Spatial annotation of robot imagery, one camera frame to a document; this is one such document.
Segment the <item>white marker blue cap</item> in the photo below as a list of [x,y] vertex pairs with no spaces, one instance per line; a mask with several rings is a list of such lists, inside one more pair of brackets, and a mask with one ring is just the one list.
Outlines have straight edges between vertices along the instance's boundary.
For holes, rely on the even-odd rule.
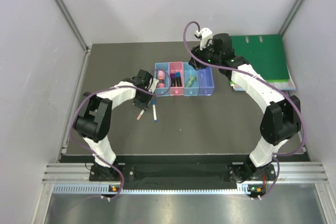
[[153,110],[153,119],[154,119],[154,122],[157,122],[158,117],[157,117],[156,101],[155,100],[152,100],[152,110]]

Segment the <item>white marker orange cap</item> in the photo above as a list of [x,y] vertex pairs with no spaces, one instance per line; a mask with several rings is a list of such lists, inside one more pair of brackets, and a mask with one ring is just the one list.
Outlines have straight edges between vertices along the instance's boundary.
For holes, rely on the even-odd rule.
[[141,112],[139,113],[138,117],[137,117],[137,120],[140,120],[142,115],[144,114],[145,110],[141,110]]

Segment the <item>sky blue plastic bin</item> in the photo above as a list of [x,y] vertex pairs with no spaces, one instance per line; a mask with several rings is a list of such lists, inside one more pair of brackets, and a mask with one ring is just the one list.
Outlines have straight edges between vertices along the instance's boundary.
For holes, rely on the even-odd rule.
[[168,62],[155,63],[154,71],[153,71],[155,79],[157,79],[157,72],[159,70],[162,70],[165,72],[165,88],[157,88],[156,86],[155,93],[158,96],[169,96],[170,95],[170,92],[169,92],[169,88],[170,88],[169,63]]

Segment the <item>pink lid pen jar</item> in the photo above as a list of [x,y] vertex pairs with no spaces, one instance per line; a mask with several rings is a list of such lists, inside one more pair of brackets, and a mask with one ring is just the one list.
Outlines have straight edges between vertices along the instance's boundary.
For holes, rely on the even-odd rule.
[[157,88],[165,88],[165,72],[164,71],[159,70],[157,72],[157,79],[158,79]]

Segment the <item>purple cap black highlighter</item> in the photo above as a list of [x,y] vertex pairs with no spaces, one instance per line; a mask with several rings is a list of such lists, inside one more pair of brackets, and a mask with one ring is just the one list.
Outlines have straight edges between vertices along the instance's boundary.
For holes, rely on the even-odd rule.
[[175,77],[175,73],[171,73],[171,74],[170,74],[170,78],[171,78],[171,87],[175,87],[175,86],[176,86],[176,77]]

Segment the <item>pink plastic bin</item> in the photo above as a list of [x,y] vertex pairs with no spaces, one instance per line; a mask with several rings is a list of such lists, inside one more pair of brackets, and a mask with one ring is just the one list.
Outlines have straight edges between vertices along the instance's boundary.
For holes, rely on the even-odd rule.
[[175,62],[169,62],[169,69],[170,74],[180,72],[181,78],[182,78],[182,86],[181,87],[170,87],[170,95],[184,95],[184,71],[183,71],[183,62],[181,61],[175,61]]

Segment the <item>blue cap black highlighter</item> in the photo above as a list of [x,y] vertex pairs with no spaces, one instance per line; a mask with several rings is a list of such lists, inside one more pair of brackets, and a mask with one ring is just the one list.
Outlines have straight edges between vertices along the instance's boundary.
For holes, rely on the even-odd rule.
[[176,86],[177,87],[182,86],[182,78],[181,78],[181,73],[180,72],[175,73],[175,81],[176,81]]

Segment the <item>green glitter glue tube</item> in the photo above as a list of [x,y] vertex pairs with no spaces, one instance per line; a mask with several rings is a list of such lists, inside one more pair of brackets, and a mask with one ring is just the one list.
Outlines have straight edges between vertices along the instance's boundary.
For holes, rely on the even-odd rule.
[[189,80],[186,83],[185,87],[186,88],[190,88],[193,84],[193,82],[196,81],[196,77],[195,76],[189,76]]

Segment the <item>light blue plastic bin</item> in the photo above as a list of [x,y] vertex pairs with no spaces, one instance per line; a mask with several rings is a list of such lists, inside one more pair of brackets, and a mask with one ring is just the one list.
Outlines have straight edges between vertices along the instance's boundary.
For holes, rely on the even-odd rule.
[[[190,66],[188,62],[183,63],[183,71],[184,71],[184,95],[187,97],[198,96],[199,85],[198,85],[197,71],[192,66]],[[186,88],[185,85],[189,80],[189,76],[195,76],[196,81],[193,82],[190,88]]]

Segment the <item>purple-blue plastic bin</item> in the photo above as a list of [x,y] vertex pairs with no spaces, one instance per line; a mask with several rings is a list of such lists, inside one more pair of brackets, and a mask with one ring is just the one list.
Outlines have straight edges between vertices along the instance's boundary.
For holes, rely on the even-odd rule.
[[200,96],[212,95],[215,86],[211,67],[198,70],[197,75],[199,85],[198,95]]

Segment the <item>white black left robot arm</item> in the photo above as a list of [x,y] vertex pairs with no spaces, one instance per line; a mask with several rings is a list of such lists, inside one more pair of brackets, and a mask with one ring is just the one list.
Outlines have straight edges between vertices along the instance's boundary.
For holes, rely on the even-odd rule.
[[131,100],[143,114],[158,82],[152,74],[141,69],[135,77],[125,78],[106,91],[83,95],[85,103],[75,117],[73,128],[93,151],[90,181],[112,181],[119,176],[117,156],[108,139],[112,110]]

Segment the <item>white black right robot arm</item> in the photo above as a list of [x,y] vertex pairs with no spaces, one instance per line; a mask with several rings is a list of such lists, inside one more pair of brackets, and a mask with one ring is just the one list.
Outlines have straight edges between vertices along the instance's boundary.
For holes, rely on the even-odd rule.
[[296,96],[286,100],[279,91],[265,85],[253,66],[235,54],[229,34],[213,35],[211,30],[203,28],[195,32],[195,37],[200,44],[191,49],[189,64],[196,70],[217,66],[220,73],[244,89],[263,113],[257,146],[244,161],[243,170],[232,173],[238,182],[256,180],[264,174],[279,149],[300,131],[296,113],[300,101]]

